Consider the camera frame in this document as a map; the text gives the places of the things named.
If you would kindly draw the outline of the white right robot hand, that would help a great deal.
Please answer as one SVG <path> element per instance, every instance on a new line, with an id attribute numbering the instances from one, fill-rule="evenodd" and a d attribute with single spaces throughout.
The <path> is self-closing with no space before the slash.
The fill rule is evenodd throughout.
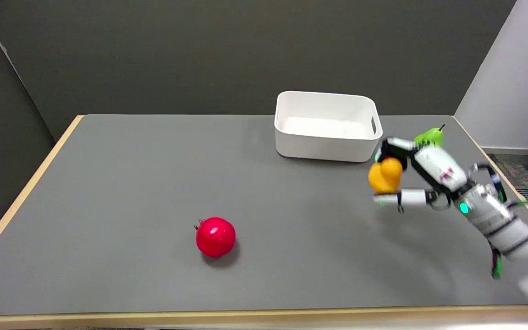
<path id="1" fill-rule="evenodd" d="M 396 205 L 400 213 L 405 207 L 429 206 L 444 197 L 449 208 L 453 193 L 468 183 L 467 174 L 443 148 L 436 144 L 417 144 L 397 137 L 384 138 L 375 156 L 375 164 L 398 160 L 402 169 L 410 165 L 430 186 L 430 189 L 403 188 L 394 192 L 377 192 L 372 196 L 379 205 Z"/>

